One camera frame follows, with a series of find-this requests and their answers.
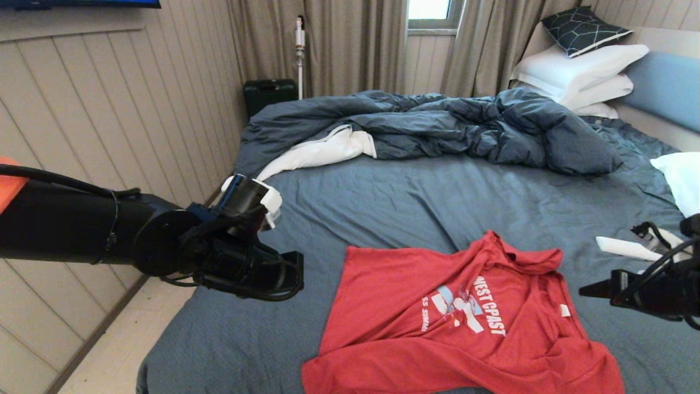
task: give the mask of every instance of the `white floor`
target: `white floor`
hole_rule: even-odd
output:
[[[149,279],[59,394],[133,393],[141,361],[194,291]]]

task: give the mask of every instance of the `beige curtain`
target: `beige curtain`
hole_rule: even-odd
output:
[[[304,15],[304,96],[403,91],[407,0],[230,0],[244,81],[297,80],[295,19]]]
[[[466,0],[447,60],[442,92],[454,97],[495,95],[508,89],[535,26],[580,0]]]

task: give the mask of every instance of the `red t-shirt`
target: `red t-shirt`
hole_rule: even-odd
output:
[[[588,340],[561,250],[521,252],[489,231],[468,250],[348,247],[307,393],[623,393]]]

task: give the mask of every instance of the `black suitcase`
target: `black suitcase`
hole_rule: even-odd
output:
[[[292,79],[262,79],[243,85],[248,119],[263,108],[277,102],[298,99],[297,84]]]

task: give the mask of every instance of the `dark pillow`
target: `dark pillow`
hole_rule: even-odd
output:
[[[569,57],[612,45],[632,33],[603,22],[590,6],[561,11],[543,19],[542,24]]]

